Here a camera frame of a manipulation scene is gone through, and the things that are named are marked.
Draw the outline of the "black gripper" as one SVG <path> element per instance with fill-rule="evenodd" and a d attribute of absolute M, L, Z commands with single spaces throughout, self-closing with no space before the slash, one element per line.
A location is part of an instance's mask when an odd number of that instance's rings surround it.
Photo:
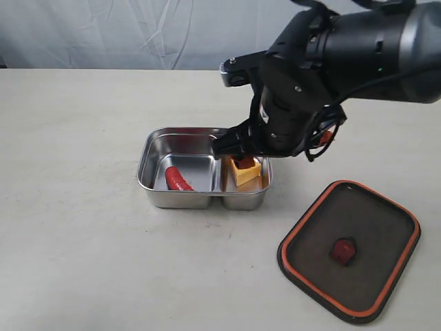
<path fill-rule="evenodd" d="M 321 67 L 310 61 L 266 54 L 259 74 L 263 91 L 252 101 L 244 128 L 234 127 L 212 141 L 216 159 L 231 156 L 238 170 L 254 167 L 250 155 L 290 157 L 324 152 L 345 121 Z"/>

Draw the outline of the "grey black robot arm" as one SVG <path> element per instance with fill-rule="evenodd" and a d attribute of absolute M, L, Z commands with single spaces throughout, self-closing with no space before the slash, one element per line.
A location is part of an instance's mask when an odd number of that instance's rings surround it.
<path fill-rule="evenodd" d="M 275 42 L 220 66 L 228 87 L 249 85 L 249 117 L 212 144 L 215 157 L 313 161 L 346 121 L 347 99 L 440 99 L 440 2 L 359 1 L 339 14 L 303 1 Z"/>

